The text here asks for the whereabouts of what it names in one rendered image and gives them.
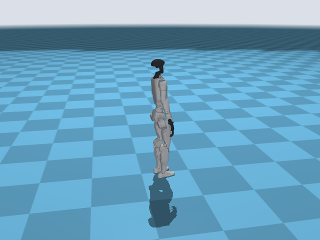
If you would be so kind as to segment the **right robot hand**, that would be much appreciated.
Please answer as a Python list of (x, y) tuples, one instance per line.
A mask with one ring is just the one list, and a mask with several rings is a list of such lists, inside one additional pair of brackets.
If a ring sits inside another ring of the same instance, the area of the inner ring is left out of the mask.
[(172, 131), (172, 134), (170, 134), (170, 137), (172, 137), (174, 135), (174, 125), (173, 125), (174, 122), (172, 122), (171, 119), (168, 119), (168, 124), (170, 125), (171, 127), (171, 131)]

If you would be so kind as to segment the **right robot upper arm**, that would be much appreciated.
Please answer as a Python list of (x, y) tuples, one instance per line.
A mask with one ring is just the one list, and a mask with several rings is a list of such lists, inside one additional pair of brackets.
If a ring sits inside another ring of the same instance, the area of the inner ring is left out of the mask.
[(166, 98), (167, 95), (167, 82), (163, 79), (160, 79), (158, 82), (158, 87), (160, 89), (160, 100), (161, 100), (161, 104), (163, 105), (163, 101)]

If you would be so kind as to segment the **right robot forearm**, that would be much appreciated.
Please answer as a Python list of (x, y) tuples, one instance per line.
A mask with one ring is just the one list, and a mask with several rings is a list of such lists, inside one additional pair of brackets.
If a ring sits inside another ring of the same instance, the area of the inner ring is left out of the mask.
[(171, 119), (171, 121), (173, 122), (168, 99), (163, 100), (163, 110), (165, 113), (165, 117), (167, 118), (167, 122), (168, 122), (168, 119)]

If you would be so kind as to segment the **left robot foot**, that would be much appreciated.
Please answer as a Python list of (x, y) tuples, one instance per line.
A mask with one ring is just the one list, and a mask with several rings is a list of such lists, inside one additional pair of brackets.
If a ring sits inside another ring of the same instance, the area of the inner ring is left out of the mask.
[[(166, 170), (168, 170), (169, 169), (169, 167), (168, 166), (166, 166), (166, 168), (165, 168)], [(159, 172), (161, 172), (161, 168), (158, 168), (158, 167), (155, 167), (154, 168), (154, 170), (153, 170), (153, 172), (154, 173), (159, 173)]]

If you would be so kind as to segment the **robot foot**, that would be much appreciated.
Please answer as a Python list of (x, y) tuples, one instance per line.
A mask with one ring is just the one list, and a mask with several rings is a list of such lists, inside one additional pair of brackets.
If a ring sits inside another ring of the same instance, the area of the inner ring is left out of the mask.
[(162, 171), (159, 172), (158, 175), (157, 175), (157, 177), (158, 177), (158, 178), (163, 178), (163, 177), (169, 177), (169, 176), (172, 176), (172, 175), (175, 174), (174, 171), (165, 171), (165, 172), (166, 172), (166, 173), (162, 173)]
[[(165, 168), (166, 170), (168, 170), (169, 169), (169, 167), (168, 166), (166, 166), (166, 168)], [(159, 172), (161, 172), (161, 168), (158, 168), (158, 167), (155, 167), (154, 168), (154, 170), (153, 170), (153, 172), (154, 173), (159, 173)]]

